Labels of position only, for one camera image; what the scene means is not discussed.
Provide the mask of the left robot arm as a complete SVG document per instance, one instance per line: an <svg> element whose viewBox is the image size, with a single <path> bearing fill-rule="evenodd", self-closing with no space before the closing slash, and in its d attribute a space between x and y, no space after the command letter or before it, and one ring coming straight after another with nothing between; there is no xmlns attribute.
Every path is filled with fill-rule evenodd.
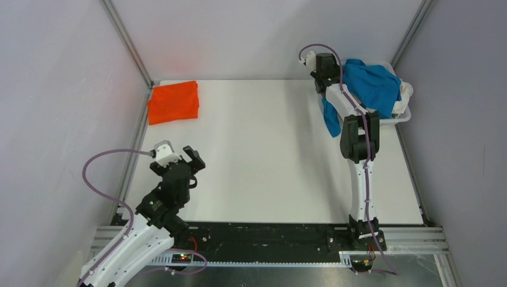
<svg viewBox="0 0 507 287"><path fill-rule="evenodd" d="M178 213L189 202L190 191L197 186L196 174L205 169L206 164L199 152L190 146L185 146L183 151L189 160L179 155L169 141L157 143L151 151L128 149L129 153L151 157L149 168L161 179L136 208L99 191L87 178L87 169L94 160L119 153L120 149L101 152L85 163L82 170L85 184L96 194L124 207L129 220L82 267L78 286L124 286L157 255L172 247L183 248L188 243L189 226Z"/></svg>

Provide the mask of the folded orange t shirt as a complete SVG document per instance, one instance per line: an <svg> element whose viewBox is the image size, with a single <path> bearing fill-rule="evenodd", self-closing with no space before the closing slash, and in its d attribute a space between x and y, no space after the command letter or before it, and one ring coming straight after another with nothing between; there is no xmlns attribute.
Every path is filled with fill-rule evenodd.
<svg viewBox="0 0 507 287"><path fill-rule="evenodd" d="M198 117L199 107L196 81L154 87L147 103L148 124L194 119Z"/></svg>

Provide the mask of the blue t shirt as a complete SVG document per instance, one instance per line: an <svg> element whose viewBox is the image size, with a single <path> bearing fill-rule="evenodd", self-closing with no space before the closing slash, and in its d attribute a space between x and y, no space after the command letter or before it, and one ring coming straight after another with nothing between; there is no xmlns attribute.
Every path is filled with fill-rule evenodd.
<svg viewBox="0 0 507 287"><path fill-rule="evenodd" d="M368 66L360 59L348 59L343 65L343 89L367 109L377 111L381 119L390 118L392 109L400 99L401 79L380 65ZM341 133L339 113L335 105L347 102L339 85L331 86L324 94L323 118L329 134L335 138Z"/></svg>

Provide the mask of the controller board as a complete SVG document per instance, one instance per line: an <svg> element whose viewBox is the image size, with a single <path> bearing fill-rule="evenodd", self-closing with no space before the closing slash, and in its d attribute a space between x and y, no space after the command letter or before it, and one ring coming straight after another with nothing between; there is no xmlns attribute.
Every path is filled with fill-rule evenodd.
<svg viewBox="0 0 507 287"><path fill-rule="evenodd" d="M170 263L173 265L190 264L193 261L193 255L188 253L174 253L171 256Z"/></svg>
<svg viewBox="0 0 507 287"><path fill-rule="evenodd" d="M369 274L372 272L374 259L351 259L351 271L354 274Z"/></svg>

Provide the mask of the white plastic laundry basket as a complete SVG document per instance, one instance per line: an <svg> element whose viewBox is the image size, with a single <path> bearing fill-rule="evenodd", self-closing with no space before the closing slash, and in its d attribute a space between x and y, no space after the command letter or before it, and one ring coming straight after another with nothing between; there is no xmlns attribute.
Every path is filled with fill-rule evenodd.
<svg viewBox="0 0 507 287"><path fill-rule="evenodd" d="M368 66L373 66L373 65L383 66L391 74L397 76L393 66L387 61L368 62L367 65ZM380 125L381 126L388 126L388 125L394 126L399 123L405 123L405 122L409 121L410 119L411 119L411 111L410 111L410 107L407 105L403 113L393 114L390 118L381 119Z"/></svg>

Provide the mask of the left controller board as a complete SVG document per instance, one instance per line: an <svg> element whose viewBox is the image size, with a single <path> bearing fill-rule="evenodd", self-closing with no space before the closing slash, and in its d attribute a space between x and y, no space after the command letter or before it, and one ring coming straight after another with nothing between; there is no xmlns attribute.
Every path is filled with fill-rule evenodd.
<svg viewBox="0 0 507 287"><path fill-rule="evenodd" d="M193 261L193 255L188 253L174 253L171 256L170 263L173 265L190 264Z"/></svg>

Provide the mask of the right controller board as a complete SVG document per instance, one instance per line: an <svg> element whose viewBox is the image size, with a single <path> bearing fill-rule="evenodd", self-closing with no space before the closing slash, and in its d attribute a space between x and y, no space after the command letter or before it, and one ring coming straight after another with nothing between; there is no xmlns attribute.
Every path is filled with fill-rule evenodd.
<svg viewBox="0 0 507 287"><path fill-rule="evenodd" d="M374 259L351 259L351 271L354 274L369 274L372 272Z"/></svg>

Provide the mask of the left aluminium frame post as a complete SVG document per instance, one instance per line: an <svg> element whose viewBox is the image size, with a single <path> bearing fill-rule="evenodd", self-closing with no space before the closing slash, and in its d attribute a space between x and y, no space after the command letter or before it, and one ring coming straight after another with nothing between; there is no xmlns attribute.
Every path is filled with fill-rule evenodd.
<svg viewBox="0 0 507 287"><path fill-rule="evenodd" d="M132 38L129 35L129 32L123 23L121 16L111 0L100 0L99 1L104 12L109 18L109 21L111 22L112 27L115 29L120 41L122 42L123 46L125 47L127 53L129 54L130 58L132 59L135 67L137 68L139 74L141 75L144 83L149 89L152 89L154 82L151 78L151 76L148 73L147 68L145 67L141 56L136 49L134 42Z"/></svg>

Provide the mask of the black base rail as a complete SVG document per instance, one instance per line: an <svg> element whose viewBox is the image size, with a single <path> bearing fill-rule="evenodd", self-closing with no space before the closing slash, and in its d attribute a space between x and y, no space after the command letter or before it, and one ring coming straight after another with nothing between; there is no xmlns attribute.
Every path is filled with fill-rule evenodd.
<svg viewBox="0 0 507 287"><path fill-rule="evenodd" d="M356 231L346 224L188 222L176 249L202 254L209 263L317 264L342 263L340 253L386 251L379 232Z"/></svg>

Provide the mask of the aluminium frame post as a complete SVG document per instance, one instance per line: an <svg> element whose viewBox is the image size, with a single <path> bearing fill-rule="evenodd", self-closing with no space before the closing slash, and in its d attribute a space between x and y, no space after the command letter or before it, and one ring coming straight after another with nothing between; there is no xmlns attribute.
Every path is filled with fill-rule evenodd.
<svg viewBox="0 0 507 287"><path fill-rule="evenodd" d="M405 52L410 46L412 40L416 36L419 31L421 25L425 21L425 19L429 16L433 6L435 5L435 0L423 0L418 7L415 16L413 17L411 23L409 24L402 41L398 45L397 50L395 51L390 64L394 69L400 64Z"/></svg>
<svg viewBox="0 0 507 287"><path fill-rule="evenodd" d="M109 18L109 21L111 22L112 27L115 29L120 41L122 42L123 46L125 47L127 53L129 54L130 58L132 59L135 67L137 68L139 74L141 75L144 83L149 89L152 89L154 82L151 78L151 76L148 73L147 68L145 67L141 56L136 49L134 42L132 38L129 35L129 32L123 23L121 16L111 0L100 0L99 1L104 12Z"/></svg>

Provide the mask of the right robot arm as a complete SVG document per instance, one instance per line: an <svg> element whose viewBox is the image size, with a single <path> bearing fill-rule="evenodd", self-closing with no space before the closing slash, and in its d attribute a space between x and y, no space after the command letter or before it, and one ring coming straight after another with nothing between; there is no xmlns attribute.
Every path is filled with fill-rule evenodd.
<svg viewBox="0 0 507 287"><path fill-rule="evenodd" d="M380 118L369 112L343 83L343 69L332 53L308 52L305 64L318 94L341 118L340 151L350 169L352 203L346 246L357 251L386 251L372 196L372 171L380 149Z"/></svg>

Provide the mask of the right aluminium frame post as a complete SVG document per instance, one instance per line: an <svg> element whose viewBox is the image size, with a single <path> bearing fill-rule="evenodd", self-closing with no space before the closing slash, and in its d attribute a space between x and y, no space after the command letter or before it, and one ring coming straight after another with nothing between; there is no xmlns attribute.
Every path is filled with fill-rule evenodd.
<svg viewBox="0 0 507 287"><path fill-rule="evenodd" d="M413 17L411 23L409 24L402 41L398 45L397 50L395 51L390 64L394 69L400 64L405 52L410 46L412 40L416 36L419 31L421 25L425 21L425 19L429 16L433 6L435 5L435 0L423 0L418 7L415 16Z"/></svg>

